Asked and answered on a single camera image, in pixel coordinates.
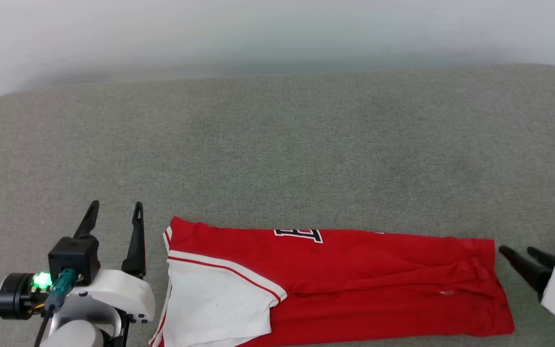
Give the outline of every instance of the red and white jersey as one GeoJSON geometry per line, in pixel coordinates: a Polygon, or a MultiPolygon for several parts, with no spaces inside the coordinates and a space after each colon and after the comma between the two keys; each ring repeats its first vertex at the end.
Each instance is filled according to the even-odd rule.
{"type": "Polygon", "coordinates": [[[271,347],[513,332],[493,240],[360,230],[165,231],[169,288],[152,347],[271,347]]]}

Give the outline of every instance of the gray fabric surface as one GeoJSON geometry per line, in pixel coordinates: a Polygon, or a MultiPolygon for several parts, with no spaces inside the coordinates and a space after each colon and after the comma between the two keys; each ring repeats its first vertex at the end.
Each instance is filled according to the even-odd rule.
{"type": "MultiPolygon", "coordinates": [[[[0,98],[0,282],[47,268],[92,200],[104,268],[145,205],[158,311],[173,215],[231,227],[494,238],[555,253],[555,67],[80,85],[0,98]]],[[[555,318],[497,257],[515,334],[340,346],[555,346],[555,318]]],[[[38,319],[0,320],[27,346],[38,319]]],[[[143,346],[157,321],[132,326],[143,346]]]]}

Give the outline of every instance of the green led light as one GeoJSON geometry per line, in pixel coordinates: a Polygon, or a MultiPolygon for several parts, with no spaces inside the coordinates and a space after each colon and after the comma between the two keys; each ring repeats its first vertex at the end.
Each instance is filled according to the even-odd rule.
{"type": "Polygon", "coordinates": [[[42,290],[47,290],[49,286],[53,285],[53,281],[51,281],[51,275],[48,272],[40,272],[33,276],[33,283],[31,285],[42,290]]]}

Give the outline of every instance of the red fabric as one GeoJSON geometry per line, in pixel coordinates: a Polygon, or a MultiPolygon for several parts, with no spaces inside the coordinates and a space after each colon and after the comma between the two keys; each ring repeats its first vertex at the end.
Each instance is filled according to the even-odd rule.
{"type": "Polygon", "coordinates": [[[236,262],[288,293],[271,309],[271,334],[246,347],[515,329],[493,240],[319,230],[318,242],[311,230],[278,236],[178,217],[170,226],[171,250],[236,262]]]}

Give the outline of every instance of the red stripe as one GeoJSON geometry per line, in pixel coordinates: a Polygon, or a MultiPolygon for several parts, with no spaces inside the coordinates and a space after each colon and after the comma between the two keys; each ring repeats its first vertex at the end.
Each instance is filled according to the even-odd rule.
{"type": "MultiPolygon", "coordinates": [[[[160,327],[158,328],[158,331],[156,332],[156,336],[153,338],[153,340],[149,341],[149,345],[153,347],[154,342],[156,342],[156,338],[158,336],[160,336],[160,332],[162,330],[162,328],[164,327],[164,322],[166,321],[166,312],[168,311],[168,301],[170,300],[170,294],[172,292],[172,287],[170,287],[170,290],[168,291],[168,298],[166,298],[166,302],[167,302],[167,306],[166,309],[164,310],[164,314],[162,315],[162,323],[160,324],[160,327]]],[[[158,344],[159,347],[164,347],[164,339],[162,338],[160,340],[160,343],[158,344]]]]}
{"type": "Polygon", "coordinates": [[[252,281],[251,279],[248,279],[247,277],[245,277],[244,275],[238,273],[237,271],[226,267],[226,266],[221,266],[221,265],[215,265],[215,264],[209,264],[207,262],[201,262],[201,261],[193,261],[190,259],[183,259],[183,258],[177,258],[177,257],[168,257],[168,259],[172,259],[172,260],[176,260],[176,261],[185,261],[185,262],[191,262],[192,264],[198,264],[198,265],[205,265],[205,266],[211,266],[211,267],[217,267],[217,268],[224,268],[225,270],[229,270],[230,272],[234,272],[234,274],[237,274],[238,276],[240,276],[242,279],[245,279],[246,281],[250,282],[251,284],[257,286],[258,288],[262,289],[262,290],[266,290],[267,292],[271,293],[273,296],[276,297],[278,303],[282,302],[282,299],[280,299],[279,295],[275,294],[275,292],[273,292],[273,290],[270,290],[268,288],[265,288],[264,286],[259,285],[258,283],[252,281]]]}

